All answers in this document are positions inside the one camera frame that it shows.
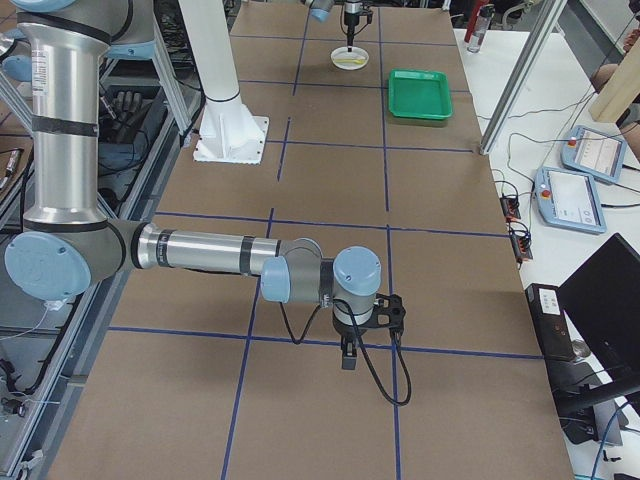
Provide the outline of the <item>white round plate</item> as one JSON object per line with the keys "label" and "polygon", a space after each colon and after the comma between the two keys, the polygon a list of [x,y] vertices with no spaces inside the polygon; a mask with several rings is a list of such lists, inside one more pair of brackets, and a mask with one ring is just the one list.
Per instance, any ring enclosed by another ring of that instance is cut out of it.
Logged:
{"label": "white round plate", "polygon": [[[335,59],[345,59],[345,58],[366,59],[367,63],[365,65],[336,65],[333,62],[333,60]],[[368,64],[369,54],[367,53],[366,50],[356,46],[353,46],[353,50],[351,52],[348,52],[347,46],[343,46],[343,47],[338,47],[334,49],[330,54],[330,59],[332,64],[338,69],[345,70],[345,71],[355,71],[355,70],[360,70],[364,68]]]}

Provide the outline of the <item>yellow plastic spoon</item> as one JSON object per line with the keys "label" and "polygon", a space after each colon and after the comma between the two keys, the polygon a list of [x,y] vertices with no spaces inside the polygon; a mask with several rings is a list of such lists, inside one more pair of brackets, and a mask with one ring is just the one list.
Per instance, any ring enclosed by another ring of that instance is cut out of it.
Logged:
{"label": "yellow plastic spoon", "polygon": [[366,59],[335,59],[333,60],[336,65],[365,65],[367,63]]}

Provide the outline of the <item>green plastic tray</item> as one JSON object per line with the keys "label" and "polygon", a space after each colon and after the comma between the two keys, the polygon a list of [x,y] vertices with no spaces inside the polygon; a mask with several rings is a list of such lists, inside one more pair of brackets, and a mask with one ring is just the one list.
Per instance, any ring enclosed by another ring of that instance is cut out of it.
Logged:
{"label": "green plastic tray", "polygon": [[453,115],[448,77],[439,71],[393,69],[388,109],[398,118],[444,121]]}

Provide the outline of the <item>clear water bottle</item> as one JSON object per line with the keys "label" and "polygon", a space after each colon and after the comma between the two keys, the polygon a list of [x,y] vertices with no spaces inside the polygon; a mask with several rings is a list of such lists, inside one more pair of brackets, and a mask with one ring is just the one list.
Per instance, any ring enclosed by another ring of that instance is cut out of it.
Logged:
{"label": "clear water bottle", "polygon": [[495,7],[493,4],[483,5],[476,16],[474,29],[470,39],[467,42],[467,51],[470,53],[478,53],[484,40],[487,30],[490,28]]}

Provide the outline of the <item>black desktop box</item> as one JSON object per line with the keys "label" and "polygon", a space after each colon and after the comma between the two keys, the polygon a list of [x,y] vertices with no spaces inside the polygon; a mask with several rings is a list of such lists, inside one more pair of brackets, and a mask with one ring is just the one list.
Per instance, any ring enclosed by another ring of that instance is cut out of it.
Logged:
{"label": "black desktop box", "polygon": [[554,285],[531,283],[525,289],[540,350],[546,360],[577,363],[592,351],[583,340],[572,340],[565,311]]}

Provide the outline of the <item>orange black usb hub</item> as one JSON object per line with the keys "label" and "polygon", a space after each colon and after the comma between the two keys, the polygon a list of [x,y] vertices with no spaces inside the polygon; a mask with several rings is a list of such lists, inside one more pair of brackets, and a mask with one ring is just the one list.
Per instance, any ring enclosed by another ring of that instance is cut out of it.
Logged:
{"label": "orange black usb hub", "polygon": [[506,220],[520,220],[520,200],[517,188],[506,180],[499,181],[500,189],[500,205]]}

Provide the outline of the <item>black monitor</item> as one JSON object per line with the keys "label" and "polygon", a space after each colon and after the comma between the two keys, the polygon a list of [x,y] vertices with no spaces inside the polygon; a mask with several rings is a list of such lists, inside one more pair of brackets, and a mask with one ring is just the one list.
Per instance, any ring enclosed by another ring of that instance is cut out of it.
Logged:
{"label": "black monitor", "polygon": [[615,379],[639,372],[639,253],[613,234],[559,289],[560,303]]}

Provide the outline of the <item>near teach pendant tablet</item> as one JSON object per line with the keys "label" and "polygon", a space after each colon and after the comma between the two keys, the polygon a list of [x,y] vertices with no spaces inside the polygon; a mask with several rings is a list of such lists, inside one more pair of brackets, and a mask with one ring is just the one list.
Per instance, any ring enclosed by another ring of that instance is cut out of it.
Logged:
{"label": "near teach pendant tablet", "polygon": [[599,235],[607,231],[603,208],[592,175],[562,168],[541,167],[534,197],[549,226]]}

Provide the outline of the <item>teach pendant tablet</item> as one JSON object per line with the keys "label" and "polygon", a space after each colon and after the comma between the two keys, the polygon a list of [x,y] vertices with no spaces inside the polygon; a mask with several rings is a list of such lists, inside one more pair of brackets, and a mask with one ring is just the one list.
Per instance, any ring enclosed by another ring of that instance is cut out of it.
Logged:
{"label": "teach pendant tablet", "polygon": [[534,197],[549,226],[599,235],[607,231],[603,208],[592,175],[562,168],[541,167]]}
{"label": "teach pendant tablet", "polygon": [[628,143],[621,135],[607,134],[578,125],[562,146],[562,164],[592,175],[607,184],[616,183],[621,174]]}

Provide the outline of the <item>far teach pendant tablet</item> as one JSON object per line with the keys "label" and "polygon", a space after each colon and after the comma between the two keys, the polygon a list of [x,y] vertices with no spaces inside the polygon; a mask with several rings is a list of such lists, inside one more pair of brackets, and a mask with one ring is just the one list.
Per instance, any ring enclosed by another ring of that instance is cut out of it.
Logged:
{"label": "far teach pendant tablet", "polygon": [[607,134],[578,125],[562,146],[562,164],[592,175],[607,184],[616,183],[621,174],[628,143],[621,135]]}

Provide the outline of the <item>wooden beam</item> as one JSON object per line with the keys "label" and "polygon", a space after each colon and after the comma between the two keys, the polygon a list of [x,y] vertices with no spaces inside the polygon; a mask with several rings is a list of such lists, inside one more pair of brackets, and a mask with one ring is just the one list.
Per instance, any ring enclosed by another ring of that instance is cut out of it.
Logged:
{"label": "wooden beam", "polygon": [[636,41],[589,107],[592,119],[596,122],[615,123],[639,96],[639,90],[639,41]]}

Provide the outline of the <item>person in dark shirt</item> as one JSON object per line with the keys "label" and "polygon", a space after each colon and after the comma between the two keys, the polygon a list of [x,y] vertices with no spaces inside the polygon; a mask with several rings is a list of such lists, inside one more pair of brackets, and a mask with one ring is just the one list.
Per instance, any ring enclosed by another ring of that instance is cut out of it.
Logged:
{"label": "person in dark shirt", "polygon": [[[638,39],[639,28],[635,28],[625,37],[625,40],[623,42],[623,50],[625,54],[631,51],[632,47]],[[605,85],[610,81],[618,67],[619,64],[606,64],[599,67],[598,70],[592,75],[591,83],[597,93],[600,93]],[[629,148],[634,153],[636,158],[639,158],[639,121],[636,120],[634,123],[625,124],[625,116],[622,116],[617,121],[617,125],[623,137],[627,141]]]}

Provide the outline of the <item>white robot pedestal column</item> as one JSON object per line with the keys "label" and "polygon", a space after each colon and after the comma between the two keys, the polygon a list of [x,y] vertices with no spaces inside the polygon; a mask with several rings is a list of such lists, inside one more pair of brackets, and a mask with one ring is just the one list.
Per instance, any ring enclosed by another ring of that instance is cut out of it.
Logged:
{"label": "white robot pedestal column", "polygon": [[194,159],[257,165],[269,119],[252,115],[242,100],[223,3],[179,5],[205,97]]}

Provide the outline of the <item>aluminium frame post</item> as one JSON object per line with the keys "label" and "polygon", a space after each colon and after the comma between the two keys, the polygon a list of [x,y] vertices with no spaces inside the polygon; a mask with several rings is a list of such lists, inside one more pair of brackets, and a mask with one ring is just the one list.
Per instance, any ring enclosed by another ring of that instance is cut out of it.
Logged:
{"label": "aluminium frame post", "polygon": [[479,153],[481,155],[488,155],[494,147],[531,70],[541,55],[547,39],[567,3],[567,0],[547,0],[543,2],[538,18],[525,41],[483,134],[479,144]]}

